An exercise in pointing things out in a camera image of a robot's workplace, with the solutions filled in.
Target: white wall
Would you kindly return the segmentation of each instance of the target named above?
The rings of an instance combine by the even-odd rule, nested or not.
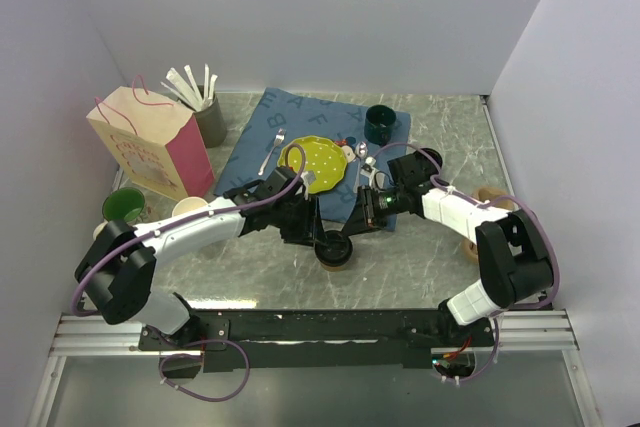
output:
[[[84,116],[122,78],[79,0],[0,12],[0,412],[22,426],[115,172]]]
[[[127,79],[222,90],[489,93],[539,0],[85,0]]]
[[[606,425],[640,422],[640,0],[542,0],[490,100]]]

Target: blue towel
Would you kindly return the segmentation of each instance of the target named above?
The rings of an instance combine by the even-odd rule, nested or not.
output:
[[[273,139],[279,128],[287,130],[284,142],[269,159],[265,179],[276,168],[282,147],[298,137],[317,135],[331,140],[354,137],[356,143],[364,138],[365,112],[369,107],[343,104],[330,100],[300,97],[280,89],[268,88],[260,99],[251,119],[247,122],[222,175],[218,179],[214,193],[222,195],[234,187],[240,187],[258,178],[258,169],[273,146]],[[396,112],[391,142],[407,142],[411,116],[406,112]],[[369,153],[373,154],[378,146],[367,142]],[[376,158],[376,167],[389,174],[387,161],[404,155],[405,147],[391,147]],[[320,213],[324,220],[346,222],[353,210],[356,194],[353,193],[358,162],[347,165],[344,179],[332,190],[319,194]],[[368,182],[360,177],[360,184]],[[396,219],[389,218],[388,229],[394,230]]]

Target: pink bag side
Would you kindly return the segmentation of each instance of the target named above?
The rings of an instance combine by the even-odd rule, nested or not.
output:
[[[195,117],[166,147],[187,193],[204,196],[213,185],[214,175]]]

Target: gift bag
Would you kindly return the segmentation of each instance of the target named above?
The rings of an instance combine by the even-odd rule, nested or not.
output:
[[[174,200],[202,197],[213,171],[191,110],[134,86],[119,87],[87,115],[129,178]]]

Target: spoon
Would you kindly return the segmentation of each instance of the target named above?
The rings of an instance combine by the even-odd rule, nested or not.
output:
[[[367,158],[369,148],[367,147],[367,143],[362,141],[356,145],[354,150],[358,156],[358,171],[356,172],[356,182],[353,184],[353,192],[356,193],[358,192],[358,186],[360,185],[360,168],[362,167],[362,161]]]

